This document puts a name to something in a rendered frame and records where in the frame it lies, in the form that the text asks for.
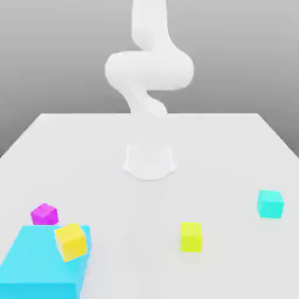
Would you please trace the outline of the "small lime yellow cube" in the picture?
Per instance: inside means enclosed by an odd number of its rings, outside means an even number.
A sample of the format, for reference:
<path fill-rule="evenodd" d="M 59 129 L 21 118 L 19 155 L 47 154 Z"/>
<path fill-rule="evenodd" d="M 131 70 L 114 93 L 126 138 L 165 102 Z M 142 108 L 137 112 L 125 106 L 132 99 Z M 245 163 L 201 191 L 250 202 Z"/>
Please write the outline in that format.
<path fill-rule="evenodd" d="M 200 222 L 181 222 L 180 250 L 182 252 L 201 252 L 203 232 Z"/>

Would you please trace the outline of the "small magenta cube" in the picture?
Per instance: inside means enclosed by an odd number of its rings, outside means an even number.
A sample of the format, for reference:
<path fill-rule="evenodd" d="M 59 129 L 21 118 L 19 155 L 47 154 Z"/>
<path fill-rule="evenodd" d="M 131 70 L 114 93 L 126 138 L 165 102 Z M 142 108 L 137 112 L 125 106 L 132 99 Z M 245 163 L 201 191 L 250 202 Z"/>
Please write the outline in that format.
<path fill-rule="evenodd" d="M 30 216 L 33 225 L 56 225 L 58 223 L 58 211 L 55 207 L 43 203 L 35 208 Z"/>

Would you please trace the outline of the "small turquoise cube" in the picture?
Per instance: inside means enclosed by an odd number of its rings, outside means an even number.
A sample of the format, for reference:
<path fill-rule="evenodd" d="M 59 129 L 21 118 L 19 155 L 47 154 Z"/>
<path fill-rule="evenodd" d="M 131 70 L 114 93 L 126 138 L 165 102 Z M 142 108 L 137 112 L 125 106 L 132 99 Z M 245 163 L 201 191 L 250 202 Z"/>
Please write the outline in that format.
<path fill-rule="evenodd" d="M 284 199 L 279 191 L 260 190 L 257 210 L 261 218 L 279 219 L 282 217 Z"/>

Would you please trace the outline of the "large light blue box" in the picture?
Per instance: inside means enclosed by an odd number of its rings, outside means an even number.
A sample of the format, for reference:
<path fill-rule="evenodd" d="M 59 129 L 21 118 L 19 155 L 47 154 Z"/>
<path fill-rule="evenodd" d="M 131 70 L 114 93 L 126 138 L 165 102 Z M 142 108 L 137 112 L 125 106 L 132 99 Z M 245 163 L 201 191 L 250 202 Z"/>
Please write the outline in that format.
<path fill-rule="evenodd" d="M 0 299 L 80 299 L 89 254 L 65 263 L 57 225 L 24 225 L 0 265 Z"/>

